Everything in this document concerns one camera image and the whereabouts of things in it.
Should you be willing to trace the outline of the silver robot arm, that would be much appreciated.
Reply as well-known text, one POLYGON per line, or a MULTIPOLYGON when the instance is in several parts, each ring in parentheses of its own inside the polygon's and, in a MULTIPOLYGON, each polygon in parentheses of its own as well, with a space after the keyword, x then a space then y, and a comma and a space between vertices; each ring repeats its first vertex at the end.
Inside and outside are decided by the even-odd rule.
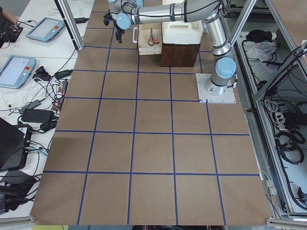
POLYGON ((232 46, 226 37, 219 14, 218 0, 185 0, 145 7, 142 0, 110 0, 109 11, 103 22, 113 22, 117 29, 117 41, 133 24, 163 23, 183 21, 185 23, 204 20, 213 46, 214 72, 205 82, 205 90, 210 95, 219 96, 225 93, 227 84, 234 76, 236 63, 232 58, 232 46))

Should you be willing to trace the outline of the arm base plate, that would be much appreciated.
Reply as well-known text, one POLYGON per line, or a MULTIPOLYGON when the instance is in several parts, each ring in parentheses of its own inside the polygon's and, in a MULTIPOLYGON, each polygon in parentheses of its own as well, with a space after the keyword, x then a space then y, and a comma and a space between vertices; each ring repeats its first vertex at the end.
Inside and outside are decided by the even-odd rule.
POLYGON ((226 86, 216 86, 211 82, 209 73, 197 73, 196 83, 200 103, 209 104, 235 104, 236 98, 231 80, 226 86))

